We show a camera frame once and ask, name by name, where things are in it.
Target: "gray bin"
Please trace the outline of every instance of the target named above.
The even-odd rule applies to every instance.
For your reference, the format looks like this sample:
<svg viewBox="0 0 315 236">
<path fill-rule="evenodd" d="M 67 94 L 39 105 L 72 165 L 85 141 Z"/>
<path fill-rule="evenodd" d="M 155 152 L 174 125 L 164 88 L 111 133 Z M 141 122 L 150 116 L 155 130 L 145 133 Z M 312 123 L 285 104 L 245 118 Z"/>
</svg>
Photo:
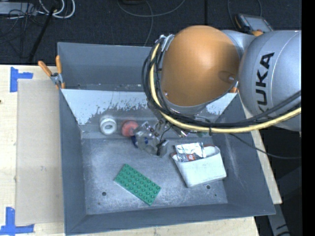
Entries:
<svg viewBox="0 0 315 236">
<path fill-rule="evenodd" d="M 202 141 L 220 148 L 227 177 L 193 188 L 185 186 L 168 154 L 149 155 L 119 133 L 123 119 L 154 123 L 157 119 L 146 106 L 108 110 L 118 120 L 118 132 L 101 134 L 98 120 L 106 110 L 95 112 L 86 101 L 95 98 L 95 105 L 102 99 L 110 101 L 110 92 L 115 91 L 141 95 L 141 68 L 149 51 L 148 47 L 58 43 L 66 82 L 66 89 L 60 90 L 66 235 L 275 214 L 256 150 L 229 134 L 178 138 L 171 130 L 165 133 L 171 144 Z M 89 118 L 82 121 L 85 111 Z M 236 95 L 219 121 L 244 118 Z M 238 136 L 254 144 L 250 133 Z M 161 187 L 151 206 L 114 182 L 125 163 Z"/>
</svg>

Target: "black floor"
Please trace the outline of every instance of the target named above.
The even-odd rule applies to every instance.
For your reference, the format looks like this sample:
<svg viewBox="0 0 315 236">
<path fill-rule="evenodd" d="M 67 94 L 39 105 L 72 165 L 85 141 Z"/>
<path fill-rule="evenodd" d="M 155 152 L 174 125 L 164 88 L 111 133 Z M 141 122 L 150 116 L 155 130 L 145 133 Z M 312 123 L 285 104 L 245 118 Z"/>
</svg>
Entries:
<svg viewBox="0 0 315 236">
<path fill-rule="evenodd" d="M 30 2 L 39 8 L 38 0 L 9 1 Z M 42 0 L 47 8 L 50 8 L 52 1 Z M 65 0 L 65 6 L 70 13 L 71 1 Z M 122 9 L 138 15 L 164 15 L 139 17 Z M 38 14 L 35 17 L 8 19 L 8 15 L 0 15 L 0 63 L 36 64 L 38 60 L 43 60 L 48 65 L 55 65 L 59 41 L 151 46 L 161 34 L 177 33 L 192 25 L 207 23 L 220 30 L 235 30 L 229 9 L 231 15 L 241 12 L 259 15 L 261 9 L 261 15 L 274 30 L 301 29 L 302 0 L 208 0 L 207 15 L 205 0 L 148 0 L 148 3 L 142 4 L 124 4 L 118 0 L 75 0 L 75 13 L 72 17 L 52 18 L 31 61 L 31 50 L 47 17 Z M 282 156 L 301 154 L 298 132 L 268 128 L 260 133 L 268 152 Z M 276 180 L 301 166 L 301 160 L 270 157 L 270 162 Z M 285 193 L 283 197 L 282 210 L 290 234 L 300 236 L 302 189 Z M 266 217 L 257 217 L 256 223 L 261 236 L 272 235 Z"/>
</svg>

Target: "wooden table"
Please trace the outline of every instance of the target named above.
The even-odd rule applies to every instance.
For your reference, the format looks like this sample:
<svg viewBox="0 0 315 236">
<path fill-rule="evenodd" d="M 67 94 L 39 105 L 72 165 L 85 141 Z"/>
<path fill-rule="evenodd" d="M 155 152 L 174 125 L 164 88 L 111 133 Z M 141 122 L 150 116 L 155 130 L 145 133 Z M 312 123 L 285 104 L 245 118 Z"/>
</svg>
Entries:
<svg viewBox="0 0 315 236">
<path fill-rule="evenodd" d="M 12 65 L 19 72 L 33 73 L 32 81 L 50 81 L 39 66 Z M 18 92 L 10 92 L 11 65 L 0 65 L 0 225 L 5 224 L 5 208 L 16 208 L 16 145 L 17 145 L 17 104 Z M 49 67 L 56 72 L 56 67 Z M 263 142 L 258 131 L 253 131 L 255 145 L 264 150 Z M 266 176 L 266 181 L 274 204 L 280 204 L 281 197 L 274 179 L 272 169 L 265 154 L 257 152 Z M 93 234 L 96 236 L 115 235 L 137 236 L 258 236 L 257 227 L 253 217 L 227 219 L 209 222 L 189 223 L 174 226 L 143 228 L 128 231 L 117 231 Z M 34 233 L 30 235 L 64 235 L 63 222 L 36 223 Z"/>
</svg>

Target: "white cable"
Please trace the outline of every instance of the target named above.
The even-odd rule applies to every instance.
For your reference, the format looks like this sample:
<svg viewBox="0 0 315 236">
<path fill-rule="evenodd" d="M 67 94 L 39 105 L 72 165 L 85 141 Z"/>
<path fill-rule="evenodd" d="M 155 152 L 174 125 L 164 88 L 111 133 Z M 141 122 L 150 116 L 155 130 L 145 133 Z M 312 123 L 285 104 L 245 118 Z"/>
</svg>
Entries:
<svg viewBox="0 0 315 236">
<path fill-rule="evenodd" d="M 40 5 L 42 6 L 42 8 L 43 8 L 47 13 L 49 13 L 49 10 L 44 6 L 43 2 L 42 2 L 41 0 L 38 0 L 38 1 L 39 1 Z M 59 15 L 58 15 L 58 14 L 60 14 L 60 13 L 63 11 L 63 9 L 64 9 L 64 0 L 61 0 L 61 1 L 62 1 L 62 3 L 63 3 L 63 6 L 62 6 L 61 10 L 57 11 L 56 13 L 53 13 L 53 17 L 55 17 L 55 18 L 60 18 L 60 19 L 66 19 L 66 18 L 72 17 L 72 15 L 73 15 L 74 12 L 75 12 L 75 2 L 74 2 L 74 0 L 71 0 L 71 2 L 72 2 L 72 7 L 73 7 L 72 12 L 71 12 L 69 15 L 67 15 L 67 16 L 59 16 Z"/>
<path fill-rule="evenodd" d="M 40 3 L 40 6 L 47 12 L 47 14 L 46 14 L 45 12 L 42 12 L 42 11 L 38 11 L 38 13 L 48 15 L 48 14 L 49 14 L 49 10 L 46 9 L 46 7 L 44 6 L 44 4 L 43 4 L 43 2 L 42 2 L 41 0 L 38 0 L 38 1 L 39 1 L 39 3 Z M 64 9 L 64 0 L 61 0 L 61 1 L 62 1 L 62 3 L 63 3 L 62 8 L 61 8 L 59 11 L 53 13 L 53 16 L 56 15 L 56 14 L 59 14 L 59 13 L 61 13 L 61 12 L 63 11 L 63 9 Z"/>
</svg>

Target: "orange object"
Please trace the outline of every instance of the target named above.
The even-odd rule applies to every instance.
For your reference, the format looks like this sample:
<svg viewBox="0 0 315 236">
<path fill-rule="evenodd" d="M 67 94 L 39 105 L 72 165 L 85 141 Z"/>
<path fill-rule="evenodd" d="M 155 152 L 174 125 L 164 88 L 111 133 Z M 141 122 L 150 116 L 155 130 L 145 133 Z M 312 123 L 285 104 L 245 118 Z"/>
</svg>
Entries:
<svg viewBox="0 0 315 236">
<path fill-rule="evenodd" d="M 38 65 L 43 69 L 43 71 L 50 77 L 53 73 L 51 70 L 46 66 L 46 64 L 43 61 L 39 61 Z"/>
<path fill-rule="evenodd" d="M 131 137 L 134 136 L 133 131 L 138 127 L 139 125 L 133 121 L 133 120 L 129 120 L 127 122 L 124 123 L 124 125 L 122 126 L 122 135 L 126 136 L 126 137 Z"/>
<path fill-rule="evenodd" d="M 57 67 L 58 73 L 61 74 L 63 72 L 63 68 L 61 66 L 61 61 L 60 61 L 60 56 L 59 55 L 56 56 L 56 67 Z M 61 88 L 62 89 L 65 88 L 65 82 L 61 83 Z"/>
</svg>

